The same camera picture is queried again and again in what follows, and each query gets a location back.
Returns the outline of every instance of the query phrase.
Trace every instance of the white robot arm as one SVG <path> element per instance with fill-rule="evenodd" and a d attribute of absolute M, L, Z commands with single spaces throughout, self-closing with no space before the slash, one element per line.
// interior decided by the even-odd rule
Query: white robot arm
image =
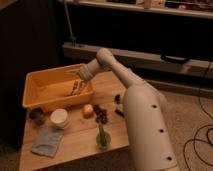
<path fill-rule="evenodd" d="M 145 80 L 120 64 L 106 48 L 84 64 L 78 74 L 89 81 L 106 68 L 127 88 L 122 103 L 135 169 L 179 171 L 162 116 L 165 97 Z"/>

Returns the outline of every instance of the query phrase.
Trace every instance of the gray cloth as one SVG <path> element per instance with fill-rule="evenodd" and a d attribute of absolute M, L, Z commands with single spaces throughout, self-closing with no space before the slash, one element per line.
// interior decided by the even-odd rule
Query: gray cloth
<path fill-rule="evenodd" d="M 62 136 L 63 130 L 61 129 L 52 127 L 43 128 L 33 144 L 31 152 L 48 157 L 54 157 Z"/>

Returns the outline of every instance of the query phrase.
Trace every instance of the speckled floor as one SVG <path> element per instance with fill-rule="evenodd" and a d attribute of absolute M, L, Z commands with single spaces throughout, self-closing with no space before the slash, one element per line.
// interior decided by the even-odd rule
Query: speckled floor
<path fill-rule="evenodd" d="M 163 113 L 171 141 L 177 156 L 177 161 L 181 171 L 186 171 L 187 167 L 183 159 L 184 143 L 193 138 L 196 130 L 206 124 L 213 124 L 201 109 L 198 97 L 172 92 L 163 92 L 168 100 L 166 111 Z M 201 99 L 204 108 L 213 115 L 213 99 Z M 203 129 L 198 138 L 206 140 L 206 130 Z M 213 132 L 210 132 L 210 139 L 213 141 Z M 205 143 L 196 143 L 197 151 L 205 161 L 213 164 L 213 148 Z M 6 144 L 0 142 L 0 171 L 18 170 L 20 152 L 13 150 Z M 192 143 L 186 148 L 186 158 L 192 171 L 212 171 L 213 167 L 201 162 L 195 155 Z M 133 164 L 129 148 L 119 149 L 65 163 L 63 165 L 46 168 L 43 170 L 74 170 L 74 171 L 127 171 L 133 170 Z"/>

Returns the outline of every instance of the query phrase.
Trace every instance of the yellow basket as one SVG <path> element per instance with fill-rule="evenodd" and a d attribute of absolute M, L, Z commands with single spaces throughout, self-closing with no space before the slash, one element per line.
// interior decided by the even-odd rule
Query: yellow basket
<path fill-rule="evenodd" d="M 71 105 L 89 103 L 93 95 L 91 82 L 78 95 L 70 95 L 77 71 L 82 64 L 28 73 L 25 80 L 23 107 L 41 108 L 44 112 Z"/>

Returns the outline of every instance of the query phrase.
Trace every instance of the black cable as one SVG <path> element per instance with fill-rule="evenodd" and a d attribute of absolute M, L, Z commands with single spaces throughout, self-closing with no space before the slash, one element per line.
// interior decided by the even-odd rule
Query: black cable
<path fill-rule="evenodd" d="M 190 143 L 190 142 L 193 142 L 193 149 L 194 149 L 194 151 L 195 151 L 196 156 L 199 158 L 199 160 L 202 161 L 203 163 L 205 163 L 206 165 L 208 165 L 208 166 L 210 166 L 210 167 L 213 167 L 213 163 L 209 163 L 208 161 L 204 160 L 204 159 L 200 156 L 200 154 L 197 152 L 196 145 L 195 145 L 196 142 L 199 141 L 199 142 L 206 143 L 206 144 L 208 144 L 208 145 L 210 145 L 210 146 L 212 147 L 211 140 L 208 139 L 209 137 L 207 138 L 208 141 L 205 141 L 205 140 L 203 140 L 203 139 L 197 138 L 197 135 L 199 134 L 199 132 L 200 132 L 203 128 L 206 128 L 206 127 L 212 127 L 212 128 L 209 128 L 209 129 L 207 130 L 207 132 L 206 132 L 206 135 L 209 136 L 209 132 L 210 132 L 211 130 L 213 130 L 213 125 L 205 125 L 205 126 L 202 126 L 202 127 L 200 127 L 199 129 L 197 129 L 197 131 L 196 131 L 196 133 L 195 133 L 195 135 L 194 135 L 194 138 L 193 138 L 193 139 L 189 139 L 188 141 L 186 141 L 185 144 L 184 144 L 184 146 L 183 146 L 183 157 L 184 157 L 184 161 L 185 161 L 185 163 L 186 163 L 187 169 L 188 169 L 189 171 L 191 171 L 191 168 L 189 167 L 189 164 L 188 164 L 187 159 L 186 159 L 186 146 L 187 146 L 187 144 Z"/>
<path fill-rule="evenodd" d="M 209 65 L 207 66 L 207 68 L 205 69 L 204 71 L 204 74 L 203 74 L 203 77 L 202 77 L 202 81 L 201 81 L 201 84 L 199 86 L 199 89 L 198 89 L 198 102 L 199 102 L 199 105 L 202 109 L 202 111 L 207 115 L 209 116 L 211 119 L 213 119 L 213 116 L 203 107 L 203 104 L 201 102 L 201 89 L 202 89 L 202 83 L 204 82 L 205 78 L 206 78 L 206 75 L 210 69 L 210 66 L 211 66 L 211 63 L 212 61 L 209 61 Z"/>
<path fill-rule="evenodd" d="M 202 126 L 201 128 L 199 128 L 199 129 L 196 131 L 195 135 L 194 135 L 194 139 L 197 139 L 197 135 L 198 135 L 198 133 L 200 132 L 200 130 L 203 129 L 203 128 L 206 128 L 206 127 L 213 127 L 213 125 L 205 125 L 205 126 Z M 198 157 L 203 163 L 205 163 L 205 164 L 208 165 L 208 166 L 213 167 L 213 163 L 209 163 L 209 162 L 205 161 L 205 160 L 199 155 L 199 153 L 198 153 L 197 150 L 196 150 L 195 141 L 193 142 L 193 148 L 194 148 L 195 154 L 197 155 L 197 157 Z"/>
<path fill-rule="evenodd" d="M 209 133 L 210 133 L 210 131 L 213 131 L 213 128 L 207 130 L 207 132 L 206 132 L 206 138 L 207 138 L 209 144 L 213 147 L 213 142 L 212 142 L 211 139 L 209 138 Z"/>

